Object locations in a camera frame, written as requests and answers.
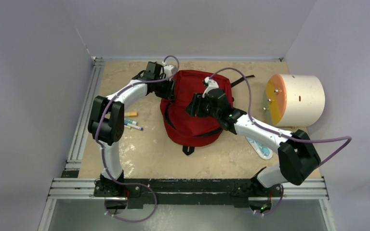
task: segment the red bag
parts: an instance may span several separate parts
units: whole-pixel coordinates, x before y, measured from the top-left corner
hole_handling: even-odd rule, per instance
[[[177,144],[183,145],[182,151],[186,155],[194,152],[195,147],[202,147],[213,143],[222,133],[222,128],[213,117],[190,116],[185,108],[191,103],[194,93],[203,93],[203,80],[212,73],[182,70],[175,74],[175,99],[162,99],[160,109],[164,118],[164,125],[168,136]],[[230,83],[229,79],[215,75],[213,79],[223,89],[232,105],[232,87],[243,81],[239,79]]]

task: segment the wooden table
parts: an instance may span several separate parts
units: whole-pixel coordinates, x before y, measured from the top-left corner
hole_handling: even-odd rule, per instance
[[[123,86],[139,71],[145,69],[147,62],[106,63],[100,87],[100,95],[107,96]],[[273,74],[289,74],[284,62],[181,62],[180,69],[215,72],[223,67],[234,67],[245,75],[255,75],[249,83],[252,90],[252,115],[262,120],[262,97],[264,87]],[[234,81],[240,78],[237,72],[226,70],[221,75]],[[232,88],[234,106],[244,111],[248,109],[248,89],[240,83]],[[127,178],[251,178],[264,166],[278,162],[277,155],[270,160],[261,159],[252,149],[245,137],[224,131],[214,143],[195,148],[195,152],[186,156],[182,146],[171,141],[167,136],[161,111],[160,98],[154,94],[140,99],[126,111],[137,111],[133,119],[144,127],[144,131],[125,129],[120,140],[120,161]],[[97,144],[88,138],[79,178],[98,178],[103,169]],[[311,178],[320,178],[316,169]]]

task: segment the white wall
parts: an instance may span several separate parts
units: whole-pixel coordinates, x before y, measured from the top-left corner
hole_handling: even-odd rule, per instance
[[[290,72],[316,75],[326,93],[312,138],[353,136],[321,167],[338,230],[370,230],[370,1],[317,0],[287,53]],[[318,145],[323,158],[338,144]]]
[[[316,0],[64,0],[91,55],[270,59],[286,55]]]
[[[59,0],[0,0],[0,231],[36,230],[91,59]]]

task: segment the robotic arm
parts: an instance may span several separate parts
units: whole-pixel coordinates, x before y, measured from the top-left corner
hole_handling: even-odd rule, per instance
[[[176,67],[173,65],[161,66],[149,62],[146,70],[136,75],[126,87],[107,97],[97,96],[94,99],[88,124],[88,130],[93,138],[95,138],[106,105],[114,99],[107,111],[107,113],[110,113],[110,117],[104,119],[98,135],[99,141],[105,149],[104,161],[107,163],[107,168],[112,176],[118,178],[122,174],[122,167],[119,162],[119,140],[124,131],[124,108],[129,107],[151,92],[161,98],[173,100],[175,84],[173,79],[152,83],[141,82],[159,80],[161,75],[170,76],[175,72]],[[207,87],[205,92],[195,93],[191,104],[185,109],[191,116],[213,116],[224,130],[258,140],[278,153],[279,164],[261,169],[251,179],[257,187],[269,188],[284,182],[300,185],[318,167],[320,158],[312,144],[294,142],[286,138],[287,136],[309,140],[304,131],[298,130],[292,133],[254,120],[255,123],[275,130],[280,135],[263,130],[252,123],[246,112],[230,105],[226,94],[218,88],[213,79],[207,77],[204,84]],[[110,180],[105,170],[102,171],[102,176]]]

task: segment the black zipper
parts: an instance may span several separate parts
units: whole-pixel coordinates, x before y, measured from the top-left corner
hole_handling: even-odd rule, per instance
[[[168,115],[168,107],[171,105],[171,103],[172,103],[172,101],[171,101],[171,102],[169,102],[169,103],[167,104],[167,107],[165,107],[165,120],[167,121],[167,123],[168,123],[171,127],[173,127],[173,129],[175,129],[175,130],[176,130],[176,127],[173,125],[173,123],[172,123],[172,121],[170,120],[170,117],[169,117],[169,115]],[[207,137],[207,136],[211,136],[211,135],[214,135],[214,134],[216,134],[216,133],[219,133],[219,132],[221,132],[221,131],[222,131],[222,128],[221,128],[221,127],[219,127],[219,128],[216,128],[216,129],[214,129],[214,130],[212,130],[212,131],[208,131],[208,132],[205,132],[205,133],[203,133],[203,134],[196,135],[196,136],[194,136],[194,137]]]

